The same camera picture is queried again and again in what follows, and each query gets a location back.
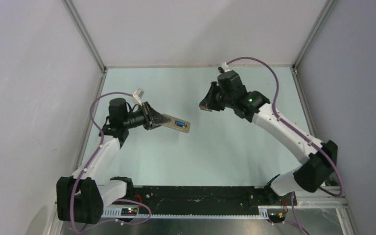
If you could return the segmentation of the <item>beige battery compartment cover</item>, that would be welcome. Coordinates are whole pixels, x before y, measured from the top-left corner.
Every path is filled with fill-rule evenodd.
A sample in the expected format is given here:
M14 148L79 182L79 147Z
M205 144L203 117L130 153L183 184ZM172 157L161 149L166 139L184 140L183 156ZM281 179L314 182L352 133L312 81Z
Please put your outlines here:
M208 109L207 107L204 107L204 106L201 106L200 109L203 110L203 111L212 112L211 109Z

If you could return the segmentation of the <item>blue battery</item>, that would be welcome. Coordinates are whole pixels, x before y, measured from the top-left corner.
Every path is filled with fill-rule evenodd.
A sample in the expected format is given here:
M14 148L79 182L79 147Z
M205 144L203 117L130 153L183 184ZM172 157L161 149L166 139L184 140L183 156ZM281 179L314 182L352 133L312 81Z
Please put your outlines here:
M178 127L181 127L181 128L186 128L187 127L187 124L184 123L184 122L181 122L181 121L175 121L174 124Z

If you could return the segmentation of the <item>beige remote control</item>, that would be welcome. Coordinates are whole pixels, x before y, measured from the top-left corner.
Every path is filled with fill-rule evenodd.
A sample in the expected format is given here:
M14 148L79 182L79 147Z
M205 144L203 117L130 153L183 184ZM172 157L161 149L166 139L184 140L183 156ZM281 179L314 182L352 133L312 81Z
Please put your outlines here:
M180 119L180 118L176 118L176 117L167 115L167 114L163 114L163 116L170 119L170 121L167 122L167 123L161 124L161 126L164 126L164 127L167 127L167 128L179 131L179 132L189 133L190 126L191 126L190 122L183 120L183 119Z

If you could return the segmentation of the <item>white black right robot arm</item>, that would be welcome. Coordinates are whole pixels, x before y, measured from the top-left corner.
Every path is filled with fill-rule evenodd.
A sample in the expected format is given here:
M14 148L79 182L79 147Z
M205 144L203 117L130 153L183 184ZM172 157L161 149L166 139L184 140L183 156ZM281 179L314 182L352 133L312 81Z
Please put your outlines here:
M248 91L240 76L233 70L220 74L211 82L199 107L207 111L232 109L241 119L262 128L285 146L301 164L300 167L272 178L264 187L265 198L272 205L279 204L285 195L304 190L316 192L334 172L338 146L303 132L291 124L271 101L258 91Z

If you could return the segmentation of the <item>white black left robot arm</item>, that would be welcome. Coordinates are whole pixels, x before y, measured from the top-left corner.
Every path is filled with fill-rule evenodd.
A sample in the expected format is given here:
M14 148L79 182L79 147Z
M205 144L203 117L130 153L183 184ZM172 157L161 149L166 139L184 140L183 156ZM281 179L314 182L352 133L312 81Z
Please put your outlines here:
M106 184L98 182L114 156L121 150L129 130L142 126L155 129L171 119L154 110L148 102L133 111L124 98L110 100L108 116L99 132L101 143L86 163L56 184L57 215L61 221L96 224L104 209L116 200L133 202L135 190L130 178L114 177Z

